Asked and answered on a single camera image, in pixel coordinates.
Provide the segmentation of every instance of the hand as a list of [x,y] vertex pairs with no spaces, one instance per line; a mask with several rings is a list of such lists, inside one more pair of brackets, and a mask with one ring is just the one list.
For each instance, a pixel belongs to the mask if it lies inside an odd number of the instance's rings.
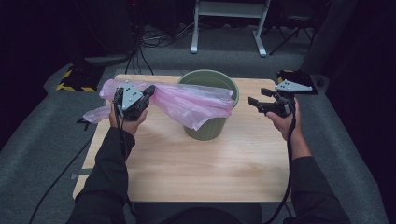
[[[123,120],[123,118],[119,116],[120,125],[122,125],[122,129],[125,132],[128,132],[131,135],[135,135],[137,132],[137,128],[141,123],[143,123],[143,121],[146,120],[147,115],[148,115],[148,111],[144,110],[143,113],[140,115],[139,119],[135,121]],[[118,128],[116,114],[114,113],[114,104],[111,104],[111,112],[109,115],[109,120],[111,127]]]
[[[302,133],[302,127],[301,127],[301,116],[300,116],[300,106],[298,104],[298,101],[296,98],[294,98],[295,101],[295,110],[296,110],[296,126],[293,130],[293,135],[295,133],[301,134]],[[285,141],[288,141],[288,133],[289,133],[289,127],[291,125],[291,120],[293,119],[293,115],[289,114],[285,118],[281,118],[277,114],[273,112],[267,112],[265,115],[268,119],[270,119],[273,123],[274,126],[282,133],[283,139]]]

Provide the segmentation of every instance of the pink plastic bag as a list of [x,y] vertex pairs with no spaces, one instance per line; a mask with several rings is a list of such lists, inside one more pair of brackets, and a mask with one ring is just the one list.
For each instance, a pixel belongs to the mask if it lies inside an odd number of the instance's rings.
[[[100,97],[112,101],[118,87],[123,87],[125,79],[110,79],[100,91]],[[228,118],[233,110],[233,91],[197,85],[133,81],[140,91],[155,85],[150,103],[158,106],[171,119],[183,126],[198,130],[205,122],[213,118]],[[83,118],[91,123],[108,119],[111,111],[109,105],[87,112]]]

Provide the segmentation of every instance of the black jacket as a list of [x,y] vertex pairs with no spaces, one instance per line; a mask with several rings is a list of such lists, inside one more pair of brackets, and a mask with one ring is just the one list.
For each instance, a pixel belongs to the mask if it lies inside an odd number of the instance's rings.
[[[95,165],[81,193],[76,197],[75,208],[67,221],[71,223],[126,223],[123,207],[128,196],[128,172],[125,160],[134,146],[134,137],[117,128],[110,128],[95,157]],[[334,196],[324,174],[313,157],[303,157],[291,165],[291,200],[296,212],[292,223],[350,223]],[[217,218],[220,223],[239,223],[232,214],[211,209],[187,211],[184,220],[191,217],[199,223],[200,214]],[[181,220],[171,223],[183,223]]]

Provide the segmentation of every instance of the cable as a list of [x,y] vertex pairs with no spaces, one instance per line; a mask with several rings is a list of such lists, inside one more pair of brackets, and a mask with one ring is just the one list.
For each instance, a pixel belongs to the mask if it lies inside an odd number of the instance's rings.
[[139,74],[142,75],[142,68],[139,65],[139,55],[136,54],[136,65],[139,68]]
[[289,206],[285,203],[285,208],[288,211],[289,217],[293,217],[293,215],[291,214],[291,210],[289,208]]
[[69,167],[71,166],[71,164],[76,160],[76,158],[81,154],[81,152],[85,149],[85,147],[87,147],[87,145],[91,142],[91,140],[93,139],[93,135],[90,137],[90,139],[87,141],[87,143],[85,143],[85,145],[82,147],[82,149],[77,153],[77,155],[66,165],[66,167],[64,168],[64,170],[59,174],[59,176],[55,179],[55,181],[50,185],[50,187],[47,189],[47,191],[44,193],[44,195],[41,197],[40,201],[38,202],[37,206],[35,207],[35,210],[32,214],[32,216],[30,217],[30,221],[29,224],[31,224],[33,222],[33,220],[35,219],[35,214],[38,211],[38,208],[40,207],[40,205],[44,202],[44,199],[47,197],[47,195],[50,193],[50,191],[52,190],[52,188],[56,185],[56,183],[59,181],[59,179],[61,179],[61,177],[64,175],[64,173],[67,171],[67,169],[69,169]]
[[134,57],[132,58],[132,70],[134,71],[134,74],[136,75],[136,71],[134,70]]
[[295,126],[296,126],[296,119],[295,119],[296,118],[296,111],[295,111],[294,105],[291,102],[288,102],[288,105],[290,106],[290,108],[292,110],[292,115],[293,115],[293,118],[291,120],[291,125],[289,127],[288,141],[287,141],[287,145],[288,145],[288,161],[289,161],[288,186],[286,187],[286,192],[285,192],[285,195],[283,196],[282,202],[279,204],[279,206],[275,210],[275,212],[272,215],[272,217],[268,221],[264,222],[264,224],[272,223],[277,218],[277,216],[279,215],[279,212],[282,209],[282,207],[286,205],[286,200],[288,199],[289,194],[290,194],[290,189],[291,189],[290,173],[291,173],[291,161],[292,161],[292,150],[291,150],[291,141],[290,141],[290,139],[291,139],[291,134],[293,133],[293,130],[294,130]]
[[[180,31],[180,32],[176,35],[176,37],[181,36],[180,38],[171,38],[169,35],[157,35],[157,32],[156,32],[156,31],[146,31],[146,34],[148,34],[148,37],[147,37],[147,38],[142,37],[142,43],[141,43],[141,44],[143,45],[143,47],[146,47],[146,48],[157,48],[157,47],[158,47],[158,48],[164,48],[164,47],[167,47],[167,46],[169,46],[169,45],[175,43],[176,41],[178,41],[178,40],[180,40],[180,39],[182,39],[182,38],[184,38],[184,37],[186,37],[186,36],[188,36],[188,35],[192,35],[193,33],[189,33],[189,34],[186,34],[186,35],[183,35],[183,33],[184,33],[186,30],[188,30],[188,29],[189,29],[191,26],[193,26],[193,25],[194,25],[194,22],[191,23],[190,25],[186,26],[182,31]],[[148,43],[148,42],[147,42],[148,40],[154,40],[154,39],[158,39],[158,43],[156,43],[156,44],[151,44],[151,43]],[[161,43],[163,43],[163,42],[166,41],[166,40],[169,40],[170,43],[161,45]]]
[[137,52],[137,45],[139,44],[139,37],[135,36],[135,43],[134,43],[134,47],[131,49],[131,51],[127,51],[127,52],[119,52],[113,49],[108,48],[100,39],[99,37],[95,34],[95,32],[93,31],[93,29],[90,26],[90,23],[88,22],[87,18],[84,16],[84,14],[82,13],[81,8],[79,7],[79,5],[77,4],[76,0],[73,0],[74,5],[76,6],[79,14],[81,15],[81,17],[83,18],[83,20],[85,21],[85,23],[88,26],[88,29],[91,31],[93,37],[97,40],[97,42],[104,48],[107,49],[110,52],[113,53],[119,53],[119,54],[125,54],[125,56],[123,58],[120,59],[115,59],[115,60],[110,60],[110,61],[106,61],[106,62],[101,62],[101,63],[93,63],[93,62],[89,62],[93,67],[107,67],[107,66],[111,66],[111,65],[115,65],[115,64],[119,64],[119,63],[123,63],[126,62],[127,60],[130,60],[131,57],[133,57],[136,52]]
[[126,64],[125,73],[124,73],[125,75],[126,75],[126,73],[128,72],[129,63],[131,62],[132,58],[133,58],[133,57],[131,57],[131,58],[128,60],[128,63]]
[[[122,123],[120,123],[119,113],[117,112],[117,111],[119,111],[119,109],[117,107],[117,101],[119,100],[119,97],[120,97],[120,93],[116,92],[116,94],[114,94],[114,101],[113,101],[114,115],[116,116],[117,127],[120,131],[121,147],[123,147],[123,149],[124,149],[124,158],[126,160],[128,158],[128,148],[127,148],[126,141],[125,141],[125,135],[122,132],[122,126],[123,126],[125,119],[123,119]],[[131,203],[131,200],[129,199],[128,194],[127,194],[127,198],[128,198],[127,203],[129,206],[129,210],[130,210],[132,216],[136,217],[136,212],[134,211],[134,207],[132,206],[132,203]]]
[[140,46],[139,46],[139,49],[140,49],[140,54],[142,55],[143,61],[145,61],[145,63],[148,66],[148,69],[150,70],[151,74],[154,75],[154,73],[152,72],[151,67],[149,66],[148,62],[145,59],[145,56],[143,55],[143,50],[142,50],[142,48]]

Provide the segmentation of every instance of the person's left hand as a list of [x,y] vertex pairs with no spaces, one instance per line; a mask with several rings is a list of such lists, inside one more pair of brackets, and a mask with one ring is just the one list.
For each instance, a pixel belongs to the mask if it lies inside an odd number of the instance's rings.
[[[138,120],[135,121],[130,121],[130,120],[123,120],[122,117],[119,116],[120,124],[122,124],[122,129],[125,132],[130,133],[131,135],[135,135],[137,132],[137,128],[143,121],[146,120],[146,117],[148,115],[147,109],[143,111],[143,113],[140,115]],[[118,128],[117,125],[117,120],[116,120],[116,114],[114,113],[114,104],[111,104],[111,112],[109,115],[109,120],[110,120],[110,126]]]

